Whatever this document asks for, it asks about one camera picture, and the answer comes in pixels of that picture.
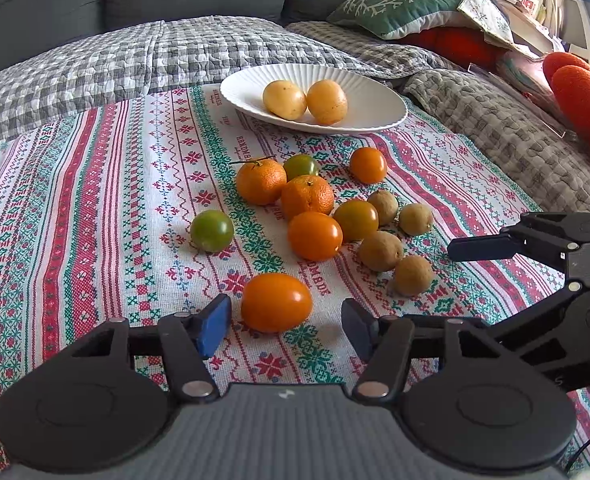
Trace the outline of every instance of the gray and white gingham fabric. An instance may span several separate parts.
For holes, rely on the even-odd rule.
[[[451,68],[445,59],[416,47],[405,57],[390,62],[375,50],[363,59],[319,38],[319,23],[309,30],[298,23],[284,30],[259,18],[209,16],[166,23],[155,46],[151,92],[189,84],[219,83],[249,66],[271,63],[310,63],[351,70],[377,79],[399,79],[427,68]],[[377,58],[387,62],[378,64]]]
[[[430,50],[380,40],[332,23],[292,23],[287,30],[334,46],[367,66],[386,73],[388,79],[406,77],[430,68],[460,70],[459,66]]]
[[[164,22],[59,46],[0,72],[0,140],[89,108],[149,92]]]
[[[491,83],[467,72],[428,70],[412,76],[404,93],[469,137],[544,211],[590,211],[590,155],[584,146],[557,137]]]

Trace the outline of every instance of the white plate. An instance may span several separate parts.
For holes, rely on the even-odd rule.
[[[306,111],[297,121],[287,121],[264,107],[262,94],[266,85],[284,79],[293,81],[304,93],[320,79],[332,79],[342,87],[348,99],[346,117],[333,126],[315,124]],[[312,134],[345,135],[378,132],[406,119],[403,99],[387,86],[367,77],[330,66],[281,63],[246,68],[229,75],[219,88],[222,97],[235,108],[268,123]]]

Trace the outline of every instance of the tablecloth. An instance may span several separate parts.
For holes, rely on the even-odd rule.
[[[521,256],[448,259],[451,238],[496,233],[537,206],[466,137],[406,104],[408,119],[383,133],[311,136],[243,116],[218,86],[197,86],[106,105],[0,142],[0,394],[109,317],[151,325],[178,310],[196,312],[220,292],[232,298],[233,321],[207,365],[224,390],[230,381],[352,386],[363,364],[341,330],[347,297],[377,315],[496,322],[557,290],[559,273]],[[382,185],[358,184],[347,171],[351,153],[366,145],[388,161]],[[338,203],[383,186],[402,204],[434,210],[428,234],[405,238],[407,252],[424,255],[437,273],[426,293],[391,295],[390,274],[361,266],[356,243],[327,262],[298,261],[279,205],[250,206],[238,197],[231,161],[284,161],[300,152],[320,163]],[[222,209],[235,225],[233,243],[218,254],[198,253],[189,239],[191,220],[208,208]],[[307,284],[314,309],[306,322],[281,335],[241,322],[243,287],[261,272]],[[159,358],[139,359],[136,367],[164,385]],[[433,361],[414,363],[411,381],[434,370]],[[590,397],[572,398],[576,448],[590,435]],[[590,450],[586,457],[590,462]],[[0,446],[0,468],[5,464]]]

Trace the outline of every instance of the white logo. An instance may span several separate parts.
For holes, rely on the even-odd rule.
[[[283,392],[278,393],[278,395],[282,399],[288,399],[289,397],[295,395],[295,392],[293,390],[284,390]]]

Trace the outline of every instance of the green tomato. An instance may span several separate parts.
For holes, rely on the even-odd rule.
[[[284,171],[286,171],[286,181],[290,181],[296,176],[319,175],[319,164],[310,155],[300,153],[291,156],[284,163]]]
[[[203,211],[191,222],[191,240],[199,250],[207,253],[226,249],[234,235],[233,222],[222,211]]]

